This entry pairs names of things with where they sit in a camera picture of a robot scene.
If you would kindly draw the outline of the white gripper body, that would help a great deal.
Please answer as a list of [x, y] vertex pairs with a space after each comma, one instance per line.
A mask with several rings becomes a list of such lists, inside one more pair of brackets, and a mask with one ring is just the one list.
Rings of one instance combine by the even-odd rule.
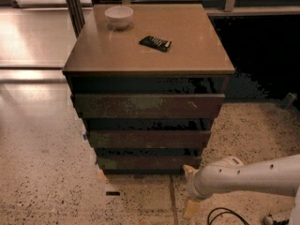
[[187, 194], [196, 201], [210, 198], [213, 194], [235, 191], [238, 171], [244, 163], [237, 157], [228, 156], [196, 169], [194, 177], [187, 180]]

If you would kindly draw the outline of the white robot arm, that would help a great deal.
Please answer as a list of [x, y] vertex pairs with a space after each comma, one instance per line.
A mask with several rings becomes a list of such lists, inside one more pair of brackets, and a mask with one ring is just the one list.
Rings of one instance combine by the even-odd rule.
[[294, 197], [289, 225], [300, 225], [300, 156], [282, 157], [244, 165], [233, 156], [195, 169], [184, 165], [187, 194], [192, 201], [203, 201], [213, 194], [237, 190]]

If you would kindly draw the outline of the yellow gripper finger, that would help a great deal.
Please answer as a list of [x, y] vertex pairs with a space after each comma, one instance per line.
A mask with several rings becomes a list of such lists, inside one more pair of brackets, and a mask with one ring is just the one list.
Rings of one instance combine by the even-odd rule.
[[187, 197], [185, 199], [183, 218], [184, 219], [193, 218], [199, 212], [199, 209], [200, 209], [200, 202]]
[[184, 165], [183, 166], [183, 170], [184, 170], [184, 173], [185, 173], [185, 177], [187, 180], [191, 180], [195, 173], [197, 172], [197, 170], [189, 165]]

